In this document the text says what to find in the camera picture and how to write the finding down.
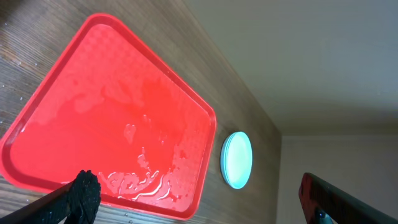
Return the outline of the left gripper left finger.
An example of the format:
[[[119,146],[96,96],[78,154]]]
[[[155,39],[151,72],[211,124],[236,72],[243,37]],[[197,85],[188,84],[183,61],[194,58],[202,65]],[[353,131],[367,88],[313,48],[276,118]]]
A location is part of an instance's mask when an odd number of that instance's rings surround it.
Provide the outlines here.
[[[101,185],[90,170],[42,198],[1,218],[1,223],[93,224],[101,203]]]

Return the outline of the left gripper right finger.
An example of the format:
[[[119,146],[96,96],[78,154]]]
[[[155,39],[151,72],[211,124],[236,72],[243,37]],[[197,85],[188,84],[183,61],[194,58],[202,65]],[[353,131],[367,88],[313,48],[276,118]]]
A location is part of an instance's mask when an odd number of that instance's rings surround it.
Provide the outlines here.
[[[302,177],[298,196],[307,223],[397,224],[395,218],[309,172]]]

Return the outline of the pale blue plate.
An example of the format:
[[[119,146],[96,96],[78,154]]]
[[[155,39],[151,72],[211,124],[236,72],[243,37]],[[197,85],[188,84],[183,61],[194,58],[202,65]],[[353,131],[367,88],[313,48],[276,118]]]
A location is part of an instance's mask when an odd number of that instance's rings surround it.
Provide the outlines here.
[[[227,183],[227,184],[229,184],[229,182],[228,182],[228,178],[227,178],[227,176],[226,176],[226,166],[225,166],[225,159],[226,159],[226,148],[227,148],[227,145],[228,145],[228,141],[229,141],[229,137],[227,137],[225,140],[224,140],[224,151],[223,151],[223,174],[224,174],[224,181]]]
[[[220,175],[221,175],[221,177],[222,177],[222,179],[223,179],[223,181],[224,181],[224,174],[223,174],[223,151],[224,151],[224,142],[222,143],[222,145],[221,145],[221,148],[220,148]]]
[[[233,189],[243,188],[251,175],[252,147],[248,135],[242,131],[235,132],[229,137],[226,148],[226,176]]]

